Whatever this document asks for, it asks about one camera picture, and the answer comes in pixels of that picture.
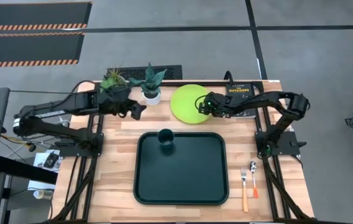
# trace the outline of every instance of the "desk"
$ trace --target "desk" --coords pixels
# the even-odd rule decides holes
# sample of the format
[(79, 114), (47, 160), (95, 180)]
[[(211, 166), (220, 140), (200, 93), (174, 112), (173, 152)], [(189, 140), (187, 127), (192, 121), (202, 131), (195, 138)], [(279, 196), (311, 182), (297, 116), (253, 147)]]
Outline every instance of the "desk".
[[(279, 81), (263, 81), (264, 91), (281, 91)], [(91, 90), (93, 85), (83, 83), (79, 91)], [(178, 87), (162, 86), (162, 101), (157, 106), (148, 106), (142, 113), (140, 121), (131, 117), (124, 119), (116, 116), (105, 116), (103, 133), (105, 136), (103, 153), (98, 157), (96, 166), (93, 195), (89, 210), (89, 222), (249, 222), (271, 221), (272, 213), (268, 199), (265, 174), (257, 156), (254, 133), (256, 131), (254, 119), (242, 118), (209, 118), (199, 125), (189, 125), (177, 120), (170, 109), (172, 93)], [(209, 91), (225, 94), (224, 86), (206, 86)], [(143, 102), (140, 88), (133, 88), (130, 98)], [(278, 112), (269, 108), (270, 119), (275, 123)], [(88, 116), (72, 116), (71, 128), (86, 127)], [(135, 172), (137, 141), (148, 131), (158, 131), (169, 128), (180, 132), (214, 132), (220, 134), (226, 143), (227, 168), (229, 178), (229, 198), (220, 206), (196, 205), (142, 205), (132, 193)], [(58, 214), (62, 209), (71, 169), (75, 158), (65, 158), (61, 164), (53, 198), (53, 212)], [(240, 169), (248, 166), (251, 160), (257, 162), (255, 180), (259, 191), (259, 198), (253, 198), (252, 178), (248, 174), (247, 194), (249, 213), (242, 211), (242, 181)], [(279, 158), (285, 188), (296, 204), (307, 215), (313, 216), (308, 190), (301, 165), (291, 156)], [(71, 192), (76, 183), (76, 168)], [(278, 213), (282, 215), (280, 196), (275, 189)], [(81, 217), (85, 194), (80, 198), (78, 215)]]

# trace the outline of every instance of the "concrete floor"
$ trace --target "concrete floor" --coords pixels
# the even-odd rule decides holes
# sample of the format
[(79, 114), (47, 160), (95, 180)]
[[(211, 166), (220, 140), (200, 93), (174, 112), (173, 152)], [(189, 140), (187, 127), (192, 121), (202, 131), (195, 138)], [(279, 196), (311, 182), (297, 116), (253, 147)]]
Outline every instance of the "concrete floor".
[[(93, 2), (89, 28), (249, 25), (243, 0)], [(252, 6), (257, 26), (353, 25), (350, 0), (252, 0)], [(293, 127), (298, 139), (308, 142), (302, 161), (314, 214), (353, 223), (353, 130), (344, 123), (353, 116), (353, 30), (260, 31), (259, 39), (268, 78), (311, 101), (306, 117)], [(235, 79), (260, 78), (250, 31), (86, 34), (79, 64), (0, 68), (0, 87), (70, 91), (80, 80), (100, 79), (106, 68), (149, 61), (182, 65), (184, 79), (219, 79), (226, 70)], [(13, 114), (22, 106), (63, 97), (11, 93), (5, 127), (12, 129)], [(0, 155), (9, 153), (0, 146)], [(27, 150), (20, 155), (33, 156)], [(21, 216), (46, 219), (48, 205), (28, 206), (13, 211), (10, 223), (23, 223)]]

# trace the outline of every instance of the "orange handle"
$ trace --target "orange handle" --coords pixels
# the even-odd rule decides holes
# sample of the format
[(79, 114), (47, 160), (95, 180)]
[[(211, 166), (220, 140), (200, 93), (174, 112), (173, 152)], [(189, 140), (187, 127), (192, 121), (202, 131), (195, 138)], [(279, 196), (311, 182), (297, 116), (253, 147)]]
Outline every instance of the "orange handle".
[(258, 198), (258, 191), (256, 187), (254, 187), (254, 198)]
[(247, 192), (245, 190), (245, 184), (243, 186), (243, 211), (249, 212), (249, 204), (247, 202)]

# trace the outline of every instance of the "dark green tray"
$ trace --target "dark green tray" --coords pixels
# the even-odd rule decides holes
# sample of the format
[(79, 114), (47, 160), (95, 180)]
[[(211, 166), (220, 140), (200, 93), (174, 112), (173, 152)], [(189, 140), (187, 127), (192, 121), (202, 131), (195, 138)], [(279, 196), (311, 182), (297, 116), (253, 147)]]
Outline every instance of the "dark green tray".
[(216, 133), (174, 133), (171, 149), (157, 132), (138, 140), (134, 196), (144, 204), (220, 205), (229, 196), (225, 142)]

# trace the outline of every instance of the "floor mat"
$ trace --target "floor mat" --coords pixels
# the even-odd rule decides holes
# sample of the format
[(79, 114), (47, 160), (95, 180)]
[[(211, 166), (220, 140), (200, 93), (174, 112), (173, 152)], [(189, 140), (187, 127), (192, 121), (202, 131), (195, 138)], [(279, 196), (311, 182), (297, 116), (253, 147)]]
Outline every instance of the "floor mat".
[[(135, 78), (136, 80), (145, 80), (145, 69), (146, 67), (129, 67), (129, 68), (120, 68), (122, 72), (122, 77), (126, 80), (128, 78)], [(183, 79), (182, 75), (182, 65), (164, 65), (164, 66), (153, 66), (154, 72), (161, 72), (164, 69), (167, 71), (164, 74), (165, 80), (181, 80)], [(112, 68), (108, 68), (106, 75), (110, 75)]]
[(91, 2), (0, 4), (0, 30), (84, 28), (91, 6)]
[(0, 34), (0, 67), (78, 63), (84, 33)]

